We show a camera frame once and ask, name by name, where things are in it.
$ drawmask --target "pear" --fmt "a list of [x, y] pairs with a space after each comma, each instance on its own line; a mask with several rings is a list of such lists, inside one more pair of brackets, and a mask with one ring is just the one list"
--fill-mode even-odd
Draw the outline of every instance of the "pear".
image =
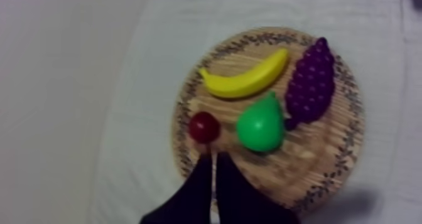
[[270, 92], [243, 111], [236, 123], [237, 136], [243, 146], [252, 151], [273, 151], [284, 139], [283, 121], [276, 94]]

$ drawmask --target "red cherry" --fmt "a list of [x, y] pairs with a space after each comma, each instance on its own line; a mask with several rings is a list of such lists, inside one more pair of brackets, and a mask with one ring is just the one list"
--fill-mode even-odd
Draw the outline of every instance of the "red cherry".
[[220, 123], [208, 112], [195, 114], [189, 122], [189, 134], [199, 143], [210, 143], [220, 135]]

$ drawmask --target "purple grapes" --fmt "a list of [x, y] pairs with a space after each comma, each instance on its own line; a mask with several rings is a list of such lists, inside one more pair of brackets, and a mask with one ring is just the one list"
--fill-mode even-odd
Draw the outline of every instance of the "purple grapes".
[[334, 94], [334, 57], [324, 37], [317, 39], [296, 62], [285, 95], [286, 108], [291, 118], [286, 119], [287, 130], [300, 122], [318, 120], [327, 111]]

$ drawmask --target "wooden tray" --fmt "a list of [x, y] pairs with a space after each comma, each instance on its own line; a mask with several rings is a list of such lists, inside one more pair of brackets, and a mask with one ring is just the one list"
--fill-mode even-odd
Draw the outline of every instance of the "wooden tray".
[[278, 48], [287, 48], [290, 61], [286, 72], [269, 89], [276, 92], [284, 108], [284, 93], [295, 63], [314, 41], [314, 37], [289, 28], [252, 29], [222, 42], [202, 58], [188, 75], [173, 116], [172, 148], [182, 176], [190, 174], [198, 159], [187, 124], [194, 113], [204, 110], [222, 122], [222, 136], [215, 143], [229, 151], [252, 185], [275, 202], [303, 216], [338, 191], [356, 163], [364, 131], [359, 89], [338, 55], [332, 51], [335, 95], [330, 108], [319, 121], [300, 124], [287, 133], [281, 149], [267, 156], [244, 149], [234, 126], [240, 113], [266, 92], [249, 99], [223, 101], [206, 91], [197, 72], [199, 67], [207, 67], [214, 74], [237, 75]]

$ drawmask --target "yellow banana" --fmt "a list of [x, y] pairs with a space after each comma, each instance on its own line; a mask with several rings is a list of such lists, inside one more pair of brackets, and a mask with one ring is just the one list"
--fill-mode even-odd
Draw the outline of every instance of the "yellow banana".
[[280, 49], [267, 57], [253, 69], [234, 77], [209, 74], [205, 68], [199, 69], [207, 90], [221, 98], [240, 98], [252, 95], [270, 85], [288, 60], [288, 50]]

